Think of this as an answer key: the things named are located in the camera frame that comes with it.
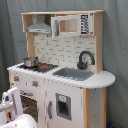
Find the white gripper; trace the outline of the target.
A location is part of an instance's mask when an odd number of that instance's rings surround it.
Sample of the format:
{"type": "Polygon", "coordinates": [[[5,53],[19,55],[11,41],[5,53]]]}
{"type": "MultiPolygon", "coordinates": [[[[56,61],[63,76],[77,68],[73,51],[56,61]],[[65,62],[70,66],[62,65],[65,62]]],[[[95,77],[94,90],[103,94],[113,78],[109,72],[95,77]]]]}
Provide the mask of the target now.
{"type": "Polygon", "coordinates": [[[2,94],[2,102],[0,103],[0,112],[10,112],[12,120],[16,119],[23,113],[20,92],[17,87],[9,89],[2,94]]]}

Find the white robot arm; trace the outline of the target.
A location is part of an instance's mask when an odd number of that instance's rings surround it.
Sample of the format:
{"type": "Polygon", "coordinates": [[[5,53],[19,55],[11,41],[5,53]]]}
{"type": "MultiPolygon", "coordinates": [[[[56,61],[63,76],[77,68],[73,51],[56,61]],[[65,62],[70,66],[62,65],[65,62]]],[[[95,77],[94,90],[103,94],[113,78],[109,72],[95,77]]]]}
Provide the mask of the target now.
{"type": "Polygon", "coordinates": [[[35,119],[31,115],[23,113],[20,92],[17,87],[2,94],[0,128],[38,128],[35,119]]]}

